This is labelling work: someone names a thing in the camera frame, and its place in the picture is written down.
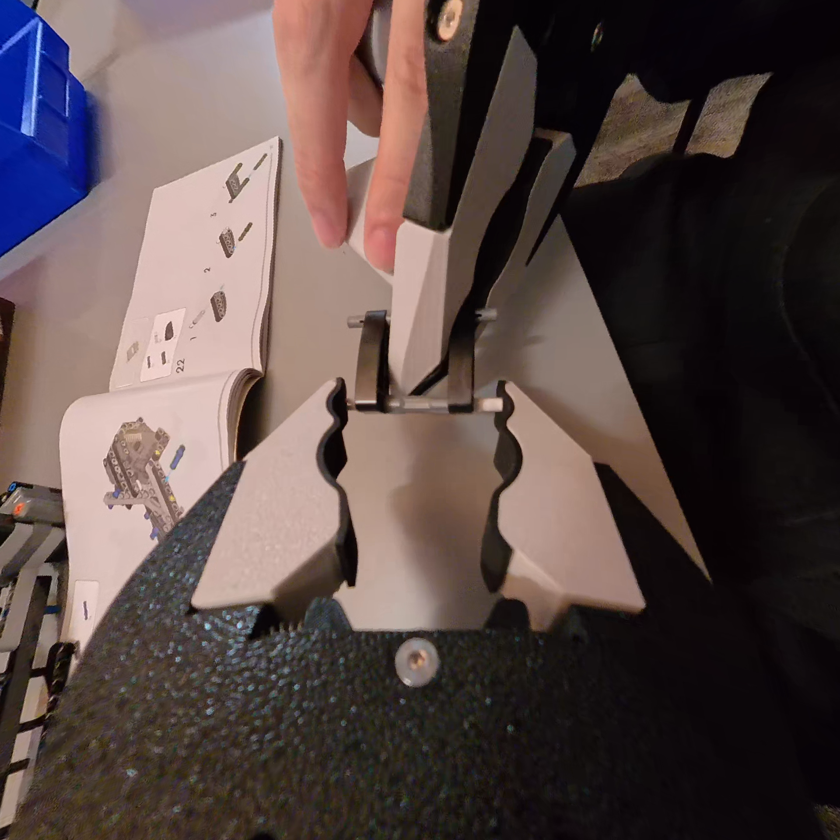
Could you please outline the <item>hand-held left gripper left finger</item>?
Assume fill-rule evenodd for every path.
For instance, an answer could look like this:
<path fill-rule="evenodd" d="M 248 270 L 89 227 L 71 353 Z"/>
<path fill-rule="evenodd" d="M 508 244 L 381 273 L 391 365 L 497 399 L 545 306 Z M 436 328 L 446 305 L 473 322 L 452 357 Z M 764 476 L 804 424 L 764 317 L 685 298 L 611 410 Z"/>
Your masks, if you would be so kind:
<path fill-rule="evenodd" d="M 353 587 L 358 543 L 345 490 L 347 390 L 327 381 L 239 463 L 192 595 L 198 611 L 269 605 L 299 623 L 310 604 Z"/>

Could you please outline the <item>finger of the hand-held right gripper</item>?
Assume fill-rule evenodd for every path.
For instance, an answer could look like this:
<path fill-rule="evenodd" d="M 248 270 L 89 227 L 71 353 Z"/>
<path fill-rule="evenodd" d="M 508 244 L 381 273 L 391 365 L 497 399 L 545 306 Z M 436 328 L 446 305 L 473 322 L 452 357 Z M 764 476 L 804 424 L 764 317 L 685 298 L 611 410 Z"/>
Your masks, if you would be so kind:
<path fill-rule="evenodd" d="M 536 130 L 518 173 L 483 234 L 469 294 L 458 315 L 500 310 L 524 277 L 546 228 L 550 211 L 571 169 L 574 142 L 567 133 Z"/>
<path fill-rule="evenodd" d="M 392 281 L 392 382 L 407 396 L 444 358 L 455 319 L 473 286 L 481 243 L 529 147 L 537 58 L 519 27 L 511 32 L 455 219 L 444 232 L 406 221 Z"/>

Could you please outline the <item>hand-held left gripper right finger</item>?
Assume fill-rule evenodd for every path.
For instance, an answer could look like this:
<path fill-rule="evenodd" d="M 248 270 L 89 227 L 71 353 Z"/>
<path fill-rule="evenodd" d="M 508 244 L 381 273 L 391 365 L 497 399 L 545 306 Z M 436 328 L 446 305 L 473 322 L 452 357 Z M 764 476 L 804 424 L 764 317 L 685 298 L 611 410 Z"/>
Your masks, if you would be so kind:
<path fill-rule="evenodd" d="M 573 607 L 636 615 L 646 606 L 593 458 L 526 393 L 497 384 L 500 411 L 480 548 L 488 590 L 519 602 L 532 631 Z"/>

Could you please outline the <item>black toy brick assembly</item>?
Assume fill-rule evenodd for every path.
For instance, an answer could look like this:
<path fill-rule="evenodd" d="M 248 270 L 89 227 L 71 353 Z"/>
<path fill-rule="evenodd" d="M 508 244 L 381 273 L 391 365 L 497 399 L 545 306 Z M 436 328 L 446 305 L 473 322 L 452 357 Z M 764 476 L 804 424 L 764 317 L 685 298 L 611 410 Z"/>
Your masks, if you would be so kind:
<path fill-rule="evenodd" d="M 494 322 L 497 311 L 483 308 L 456 319 L 443 362 L 409 395 L 392 385 L 388 365 L 390 314 L 368 311 L 363 317 L 348 318 L 350 329 L 360 329 L 354 394 L 349 408 L 360 413 L 380 414 L 498 414 L 503 397 L 477 397 L 475 393 L 476 336 L 478 327 Z"/>

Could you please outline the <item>grey desk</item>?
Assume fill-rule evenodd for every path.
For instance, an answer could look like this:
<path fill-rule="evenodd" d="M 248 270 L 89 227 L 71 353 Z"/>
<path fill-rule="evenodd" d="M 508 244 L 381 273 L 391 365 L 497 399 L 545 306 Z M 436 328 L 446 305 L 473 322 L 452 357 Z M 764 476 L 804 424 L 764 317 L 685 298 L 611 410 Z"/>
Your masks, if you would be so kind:
<path fill-rule="evenodd" d="M 266 378 L 242 417 L 248 452 L 329 378 L 351 388 L 346 319 L 389 300 L 350 251 L 321 248 L 294 165 L 270 2 L 40 2 L 95 107 L 98 182 L 2 257 L 15 304 L 2 402 L 2 489 L 59 487 L 60 423 L 108 389 L 153 189 L 283 139 Z M 608 464 L 704 563 L 561 219 L 482 335 L 476 379 L 514 382 Z M 480 541 L 499 475 L 488 416 L 358 416 L 340 475 L 360 548 L 337 593 L 354 628 L 474 628 L 494 600 Z"/>

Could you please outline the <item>person's right hand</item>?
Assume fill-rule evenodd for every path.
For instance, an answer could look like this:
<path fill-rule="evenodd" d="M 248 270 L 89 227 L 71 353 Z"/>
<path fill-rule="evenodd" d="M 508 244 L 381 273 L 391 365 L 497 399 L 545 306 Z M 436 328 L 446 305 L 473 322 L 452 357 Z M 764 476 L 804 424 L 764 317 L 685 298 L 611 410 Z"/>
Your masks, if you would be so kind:
<path fill-rule="evenodd" d="M 379 139 L 364 216 L 364 252 L 375 268 L 392 272 L 427 113 L 425 4 L 393 3 L 383 88 L 356 55 L 372 5 L 278 1 L 272 20 L 297 180 L 314 232 L 331 249 L 346 238 L 343 156 L 352 123 Z"/>

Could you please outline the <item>person's dark clothed legs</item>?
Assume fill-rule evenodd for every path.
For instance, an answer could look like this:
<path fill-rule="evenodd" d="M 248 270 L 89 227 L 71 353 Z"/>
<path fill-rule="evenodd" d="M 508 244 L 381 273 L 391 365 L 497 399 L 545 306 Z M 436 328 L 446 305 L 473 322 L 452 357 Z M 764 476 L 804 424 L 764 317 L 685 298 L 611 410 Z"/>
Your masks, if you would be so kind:
<path fill-rule="evenodd" d="M 729 157 L 669 152 L 564 204 L 712 579 L 758 633 L 838 825 L 838 2 L 611 2 L 596 52 L 660 102 L 768 74 Z"/>

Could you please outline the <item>white instruction booklet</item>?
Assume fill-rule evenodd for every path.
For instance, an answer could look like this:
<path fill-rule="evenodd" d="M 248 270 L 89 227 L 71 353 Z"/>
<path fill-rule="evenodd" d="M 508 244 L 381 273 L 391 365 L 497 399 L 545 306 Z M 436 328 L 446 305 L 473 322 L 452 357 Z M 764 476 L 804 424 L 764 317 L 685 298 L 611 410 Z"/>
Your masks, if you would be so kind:
<path fill-rule="evenodd" d="M 108 390 L 59 431 L 69 552 L 60 639 L 81 652 L 112 601 L 236 459 L 266 370 L 282 141 L 152 194 Z"/>

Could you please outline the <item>grey toy vehicle chassis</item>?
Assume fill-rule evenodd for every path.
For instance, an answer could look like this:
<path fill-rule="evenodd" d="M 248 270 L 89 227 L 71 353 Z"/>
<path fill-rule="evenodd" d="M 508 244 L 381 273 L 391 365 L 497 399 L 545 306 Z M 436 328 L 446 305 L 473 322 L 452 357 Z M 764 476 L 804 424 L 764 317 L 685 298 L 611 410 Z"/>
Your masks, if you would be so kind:
<path fill-rule="evenodd" d="M 56 709 L 77 645 L 49 644 L 44 665 L 35 663 L 47 617 L 57 621 L 67 604 L 69 560 L 61 492 L 57 488 L 12 482 L 2 494 L 1 653 L 2 653 L 2 787 L 34 766 L 34 759 L 14 760 L 21 734 L 41 730 Z M 47 691 L 45 712 L 22 721 L 32 679 L 42 678 Z"/>

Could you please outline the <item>blue plastic storage bin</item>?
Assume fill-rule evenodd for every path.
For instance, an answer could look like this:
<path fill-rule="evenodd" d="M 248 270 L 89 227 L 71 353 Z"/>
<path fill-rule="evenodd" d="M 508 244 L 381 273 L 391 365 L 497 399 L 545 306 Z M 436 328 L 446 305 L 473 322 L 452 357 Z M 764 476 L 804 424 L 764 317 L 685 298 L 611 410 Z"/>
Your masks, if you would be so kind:
<path fill-rule="evenodd" d="M 67 43 L 24 3 L 2 1 L 2 255 L 88 194 L 88 129 Z"/>

